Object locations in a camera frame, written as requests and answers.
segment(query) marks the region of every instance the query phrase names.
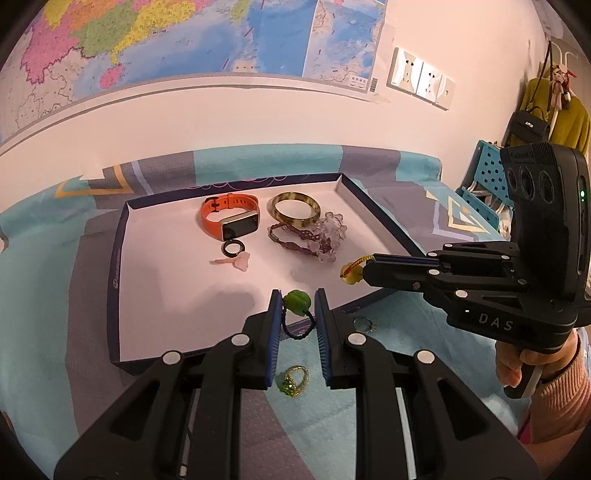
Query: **orange watch strap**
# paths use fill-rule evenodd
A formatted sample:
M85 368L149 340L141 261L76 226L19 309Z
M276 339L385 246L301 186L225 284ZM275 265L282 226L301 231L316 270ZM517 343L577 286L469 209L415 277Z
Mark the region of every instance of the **orange watch strap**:
M207 220L207 216L210 213L230 208L244 208L245 210L256 212L259 209L258 198L243 193L228 193L205 199L201 205L201 225L203 229L211 236L222 240L222 224Z

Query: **human hand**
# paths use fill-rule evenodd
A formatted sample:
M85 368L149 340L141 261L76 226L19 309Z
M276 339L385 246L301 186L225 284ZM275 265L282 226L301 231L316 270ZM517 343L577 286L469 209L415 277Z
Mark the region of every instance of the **human hand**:
M496 376L501 384L506 387L517 387L521 382L521 366L541 365L542 380L547 380L565 369L577 354L579 347L579 334L576 330L570 332L569 338L563 347L551 355L543 355L531 350L520 351L519 347L509 343L497 342L496 350Z

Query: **handbag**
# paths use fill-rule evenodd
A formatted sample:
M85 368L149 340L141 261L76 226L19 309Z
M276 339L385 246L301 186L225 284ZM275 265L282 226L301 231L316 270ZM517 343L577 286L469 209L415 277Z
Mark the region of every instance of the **handbag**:
M544 59L544 66L542 72L538 77L538 83L535 86L534 94L531 96L530 102L525 110L519 110L511 115L509 121L509 135L507 138L507 144L511 139L511 135L516 136L519 140L525 143L536 143L536 142L547 142L550 137L550 125L548 119L550 117L550 100L552 96L552 89L548 94L548 107L544 112L539 106L533 106L535 94L538 93L538 88L544 76L546 65L548 64L548 58L550 58L550 70L552 69L552 42L548 42L548 50L546 51L546 58ZM540 110L542 112L542 118L538 118L532 114L534 110Z

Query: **green sweater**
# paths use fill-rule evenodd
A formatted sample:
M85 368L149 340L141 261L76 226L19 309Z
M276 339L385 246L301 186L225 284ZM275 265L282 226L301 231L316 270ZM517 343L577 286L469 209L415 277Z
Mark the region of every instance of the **green sweater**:
M521 101L520 110L526 110L530 104L531 97L534 94L535 86L538 79L530 80L525 90L525 95ZM533 107L536 108L531 113L538 118L542 118L542 112L546 112L548 108L548 93L550 90L550 82L547 79L542 79L538 92L535 94L533 99ZM552 121L552 115L554 109L550 109L550 117L548 123ZM581 100L575 96L571 98L570 106L568 110L561 110L558 112L558 118L556 119L556 125L550 138L551 143L558 145L565 145L566 147L576 148L583 155L587 154L589 149L589 138L591 137L591 121L589 120L589 114L587 109L581 102ZM513 145L521 145L523 142L512 138L509 143Z

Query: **wall outlet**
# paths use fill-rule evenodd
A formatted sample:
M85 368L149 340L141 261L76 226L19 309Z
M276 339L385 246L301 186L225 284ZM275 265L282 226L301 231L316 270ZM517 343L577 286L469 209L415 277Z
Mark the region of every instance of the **wall outlet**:
M423 61L403 48L396 47L388 85L409 93L417 93Z
M441 88L443 74L428 63L423 64L421 76L418 81L417 95L434 103Z
M452 79L444 76L441 80L441 86L435 100L435 105L443 108L444 110L449 110L452 105L452 100L455 93L455 82Z

